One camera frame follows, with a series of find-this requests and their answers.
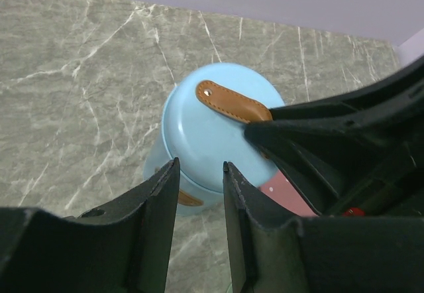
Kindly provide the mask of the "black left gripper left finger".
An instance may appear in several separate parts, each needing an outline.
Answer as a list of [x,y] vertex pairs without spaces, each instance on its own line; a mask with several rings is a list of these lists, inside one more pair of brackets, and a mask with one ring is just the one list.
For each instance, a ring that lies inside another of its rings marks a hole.
[[173,159],[79,217],[1,209],[2,292],[163,292],[178,191]]

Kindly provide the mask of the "blue round lid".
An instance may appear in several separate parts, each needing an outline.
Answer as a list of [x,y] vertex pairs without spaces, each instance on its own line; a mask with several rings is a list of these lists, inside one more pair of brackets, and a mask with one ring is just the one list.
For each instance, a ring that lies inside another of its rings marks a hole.
[[244,138],[244,124],[200,102],[197,85],[210,80],[255,99],[267,108],[284,101],[275,87],[250,68],[214,63],[193,71],[170,94],[162,117],[162,137],[172,157],[178,157],[183,174],[208,190],[223,191],[223,163],[232,162],[255,185],[269,181],[278,169]]

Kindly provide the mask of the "green cylindrical container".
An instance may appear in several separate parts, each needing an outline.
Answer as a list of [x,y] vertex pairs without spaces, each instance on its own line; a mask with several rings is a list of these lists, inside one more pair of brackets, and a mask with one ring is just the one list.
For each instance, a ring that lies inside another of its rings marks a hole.
[[233,293],[233,285],[232,284],[229,284],[229,286],[226,289],[225,293]]

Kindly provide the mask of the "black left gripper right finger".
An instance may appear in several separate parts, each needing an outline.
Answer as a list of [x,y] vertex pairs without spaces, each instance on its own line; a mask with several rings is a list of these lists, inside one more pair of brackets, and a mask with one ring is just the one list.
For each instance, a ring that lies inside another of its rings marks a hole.
[[223,165],[234,292],[422,292],[420,217],[301,217]]

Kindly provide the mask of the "blue cylindrical container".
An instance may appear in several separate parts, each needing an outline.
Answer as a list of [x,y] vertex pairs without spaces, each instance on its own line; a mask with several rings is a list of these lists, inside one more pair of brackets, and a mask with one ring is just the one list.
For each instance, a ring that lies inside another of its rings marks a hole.
[[[166,149],[166,145],[161,137],[158,137],[146,157],[142,177],[149,179],[167,162],[173,160]],[[208,190],[183,172],[183,161],[180,160],[180,190],[178,194],[177,215],[195,215],[213,207],[224,200],[222,192]]]

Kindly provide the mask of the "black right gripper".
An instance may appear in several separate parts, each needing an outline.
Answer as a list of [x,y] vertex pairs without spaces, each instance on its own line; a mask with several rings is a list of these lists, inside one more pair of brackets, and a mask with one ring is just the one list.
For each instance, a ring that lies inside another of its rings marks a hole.
[[274,121],[252,123],[244,135],[317,214],[338,215],[354,207],[368,215],[419,216],[423,110],[372,107],[422,79],[420,57],[355,91],[272,108]]

